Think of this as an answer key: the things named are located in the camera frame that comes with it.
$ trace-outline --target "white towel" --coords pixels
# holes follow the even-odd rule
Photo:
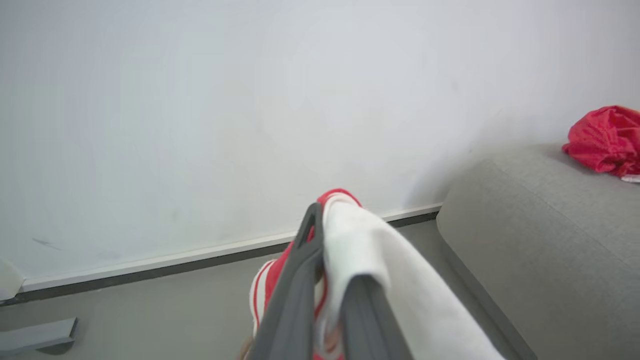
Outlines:
[[[415,360],[502,360],[476,321],[415,248],[381,218],[348,195],[324,205],[324,269],[328,300],[316,320],[316,350],[328,353],[324,338],[336,329],[349,281],[370,274],[385,289],[389,304]]]

